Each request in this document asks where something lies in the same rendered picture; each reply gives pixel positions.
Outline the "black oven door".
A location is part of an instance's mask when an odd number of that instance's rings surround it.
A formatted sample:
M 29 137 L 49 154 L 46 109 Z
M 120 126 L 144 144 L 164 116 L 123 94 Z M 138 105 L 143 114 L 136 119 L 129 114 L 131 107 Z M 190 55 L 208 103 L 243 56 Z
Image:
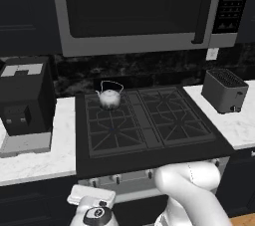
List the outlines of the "black oven door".
M 159 195 L 114 205 L 113 211 L 120 226 L 153 224 L 164 211 L 168 197 Z

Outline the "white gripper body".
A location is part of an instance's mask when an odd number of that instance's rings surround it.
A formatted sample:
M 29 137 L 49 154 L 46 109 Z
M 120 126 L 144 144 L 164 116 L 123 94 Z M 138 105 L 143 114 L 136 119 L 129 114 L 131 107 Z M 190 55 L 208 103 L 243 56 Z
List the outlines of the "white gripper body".
M 79 205 L 86 198 L 90 206 L 107 206 L 112 208 L 115 204 L 116 193 L 114 191 L 75 184 L 67 201 L 73 205 Z

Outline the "grey microwave oven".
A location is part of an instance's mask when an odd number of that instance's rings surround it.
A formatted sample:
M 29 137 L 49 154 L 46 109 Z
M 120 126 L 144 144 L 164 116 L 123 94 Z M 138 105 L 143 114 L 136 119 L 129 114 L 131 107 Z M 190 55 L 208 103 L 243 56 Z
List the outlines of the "grey microwave oven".
M 246 0 L 211 0 L 202 44 L 192 44 L 201 0 L 55 0 L 65 57 L 232 47 Z

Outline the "black coffee machine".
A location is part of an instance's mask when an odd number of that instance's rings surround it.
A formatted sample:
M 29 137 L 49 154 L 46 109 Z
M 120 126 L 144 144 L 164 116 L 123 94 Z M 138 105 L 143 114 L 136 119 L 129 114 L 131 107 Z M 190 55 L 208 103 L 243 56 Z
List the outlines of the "black coffee machine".
M 8 60 L 0 71 L 0 157 L 51 150 L 57 99 L 47 57 Z

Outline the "white wall outlet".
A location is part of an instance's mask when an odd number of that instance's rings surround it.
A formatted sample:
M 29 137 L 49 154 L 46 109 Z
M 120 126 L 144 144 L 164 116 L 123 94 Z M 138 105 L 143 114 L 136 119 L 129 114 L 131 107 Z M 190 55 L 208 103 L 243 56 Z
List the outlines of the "white wall outlet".
M 206 60 L 215 61 L 217 59 L 218 52 L 219 52 L 218 48 L 208 49 L 206 54 Z

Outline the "silver kettle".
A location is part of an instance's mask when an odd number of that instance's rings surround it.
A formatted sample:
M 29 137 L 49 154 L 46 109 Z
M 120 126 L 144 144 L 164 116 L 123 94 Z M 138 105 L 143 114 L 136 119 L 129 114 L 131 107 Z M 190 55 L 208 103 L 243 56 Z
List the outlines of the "silver kettle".
M 105 81 L 101 81 L 101 90 L 97 91 L 97 95 L 100 101 L 100 107 L 105 111 L 114 111 L 120 107 L 121 94 L 124 90 L 123 86 L 117 92 L 114 90 L 104 90 Z

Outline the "dark base cupboard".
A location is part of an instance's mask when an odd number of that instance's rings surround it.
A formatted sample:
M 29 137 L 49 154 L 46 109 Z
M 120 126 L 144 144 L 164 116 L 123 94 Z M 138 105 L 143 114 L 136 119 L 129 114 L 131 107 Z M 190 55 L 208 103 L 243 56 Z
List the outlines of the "dark base cupboard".
M 0 186 L 0 226 L 69 226 L 76 207 L 67 197 L 76 176 Z
M 236 150 L 229 158 L 216 197 L 229 217 L 255 213 L 255 147 Z

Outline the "black stove with grates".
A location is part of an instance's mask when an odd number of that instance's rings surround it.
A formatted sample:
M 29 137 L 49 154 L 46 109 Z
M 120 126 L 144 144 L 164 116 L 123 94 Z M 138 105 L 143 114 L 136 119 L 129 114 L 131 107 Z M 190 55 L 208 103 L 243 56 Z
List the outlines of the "black stove with grates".
M 125 90 L 114 111 L 103 110 L 96 94 L 78 95 L 75 111 L 77 177 L 87 184 L 98 178 L 118 202 L 159 194 L 147 169 L 218 158 L 223 170 L 234 153 L 182 87 Z

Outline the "dark wall cupboard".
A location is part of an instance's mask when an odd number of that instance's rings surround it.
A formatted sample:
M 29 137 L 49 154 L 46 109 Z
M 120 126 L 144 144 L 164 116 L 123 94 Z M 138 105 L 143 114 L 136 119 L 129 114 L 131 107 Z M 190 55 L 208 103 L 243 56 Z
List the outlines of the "dark wall cupboard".
M 0 57 L 61 52 L 55 0 L 0 0 Z
M 255 43 L 255 0 L 246 0 L 236 42 Z

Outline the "grey toaster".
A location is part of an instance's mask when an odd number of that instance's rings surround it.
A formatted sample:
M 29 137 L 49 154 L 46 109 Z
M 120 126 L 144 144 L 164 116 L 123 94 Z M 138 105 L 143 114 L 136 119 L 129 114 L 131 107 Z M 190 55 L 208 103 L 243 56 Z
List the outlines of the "grey toaster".
M 218 113 L 240 113 L 249 85 L 227 69 L 207 70 L 201 94 Z

